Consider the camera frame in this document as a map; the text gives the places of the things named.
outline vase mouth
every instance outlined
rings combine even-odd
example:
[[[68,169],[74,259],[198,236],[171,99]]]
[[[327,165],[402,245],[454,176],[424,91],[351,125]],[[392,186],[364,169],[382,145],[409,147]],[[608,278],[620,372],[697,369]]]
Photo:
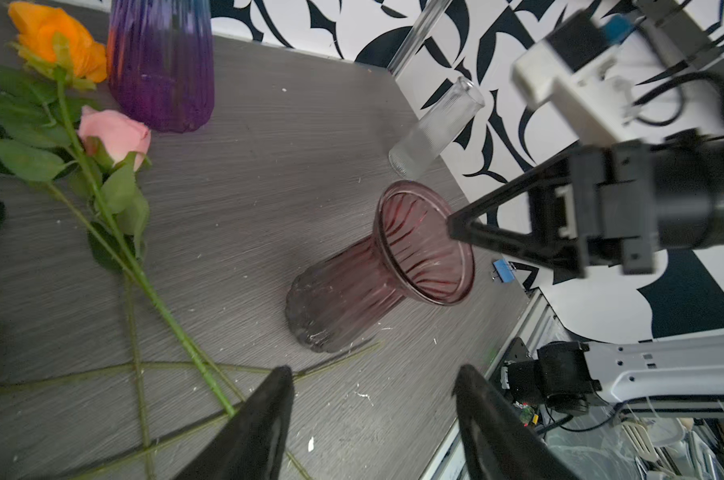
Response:
[[[438,236],[438,240],[443,243],[443,246],[449,249],[449,254],[453,256],[453,260],[457,258],[460,261],[459,269],[453,272],[453,278],[455,281],[450,282],[455,283],[454,290],[437,293],[437,290],[424,287],[423,281],[414,281],[413,278],[402,268],[399,260],[397,260],[397,256],[392,250],[392,247],[389,244],[389,239],[386,236],[385,223],[388,218],[386,218],[385,209],[389,202],[393,201],[394,197],[400,195],[413,195],[418,197],[418,200],[424,202],[424,204],[421,205],[422,208],[427,208],[428,212],[433,211],[439,218],[439,223],[444,228],[444,237],[442,237],[441,234],[442,230],[435,235]],[[474,254],[471,245],[463,244],[457,240],[449,238],[446,222],[447,217],[452,213],[453,210],[443,197],[440,197],[429,187],[417,182],[408,180],[396,181],[383,192],[383,195],[381,195],[375,215],[373,238],[383,252],[383,260],[387,267],[401,283],[408,296],[436,305],[449,306],[461,302],[469,295],[469,292],[471,292],[474,283]]]

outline wood grain surface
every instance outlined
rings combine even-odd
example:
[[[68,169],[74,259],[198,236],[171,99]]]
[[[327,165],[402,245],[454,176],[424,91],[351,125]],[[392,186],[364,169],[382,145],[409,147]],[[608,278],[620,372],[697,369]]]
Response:
[[[0,2],[0,63],[17,66],[5,8]],[[105,41],[106,14],[66,9]],[[415,115],[382,69],[222,38],[215,69],[210,123],[155,134],[154,168],[139,175],[151,206],[146,272],[215,360],[299,370],[327,356],[290,336],[290,283],[369,234],[378,196],[397,180],[386,153]],[[453,207],[465,204],[441,160],[423,182]],[[123,286],[91,259],[83,229],[61,204],[14,179],[0,177],[0,200],[8,209],[0,383],[129,362]],[[443,308],[405,300],[364,335],[384,340],[382,349],[296,385],[287,447],[316,480],[419,477],[455,417],[458,367],[486,368],[527,302],[519,284],[491,282],[494,256],[475,250],[467,301]],[[144,360],[186,360],[137,298]],[[220,410],[195,370],[145,375],[153,438]],[[233,378],[244,392],[262,379]],[[159,478],[171,478],[216,430],[161,449]],[[129,373],[0,394],[2,478],[58,477],[139,444]],[[105,477],[143,475],[138,461]],[[299,478],[287,460],[281,478]]]

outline flower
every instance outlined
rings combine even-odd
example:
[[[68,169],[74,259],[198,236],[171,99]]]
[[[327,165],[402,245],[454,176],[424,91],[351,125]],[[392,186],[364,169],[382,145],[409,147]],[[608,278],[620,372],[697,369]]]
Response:
[[[88,105],[81,108],[78,133],[88,155],[97,153],[98,143],[92,138],[99,138],[114,165],[124,160],[131,151],[138,152],[135,171],[143,163],[151,143],[151,130],[141,122],[117,110],[97,111]]]
[[[56,65],[71,77],[86,79],[74,86],[94,88],[106,79],[106,47],[62,8],[12,2],[8,11],[18,29],[18,54],[44,76],[53,78]]]

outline pink flower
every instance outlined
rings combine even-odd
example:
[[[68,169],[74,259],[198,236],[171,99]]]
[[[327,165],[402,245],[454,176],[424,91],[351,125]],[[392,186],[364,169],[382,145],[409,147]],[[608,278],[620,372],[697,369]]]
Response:
[[[117,110],[97,111],[88,105],[81,108],[79,138],[88,155],[95,154],[97,142],[89,140],[98,137],[103,142],[108,156],[118,164],[131,151],[139,152],[135,157],[135,171],[143,163],[151,143],[151,130],[139,121],[127,117]]]

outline clear glass cylinder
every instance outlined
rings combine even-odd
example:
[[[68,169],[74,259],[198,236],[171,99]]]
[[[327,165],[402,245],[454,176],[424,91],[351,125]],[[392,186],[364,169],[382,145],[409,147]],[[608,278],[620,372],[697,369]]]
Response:
[[[113,0],[108,84],[122,110],[159,131],[198,129],[215,102],[207,0]]]
[[[311,265],[287,293],[287,325],[315,352],[337,352],[410,297],[455,305],[471,291],[474,256],[447,235],[447,202],[416,182],[392,184],[373,233]]]
[[[458,78],[405,138],[394,145],[389,152],[391,167],[401,177],[417,180],[484,106],[482,92],[467,78]]]

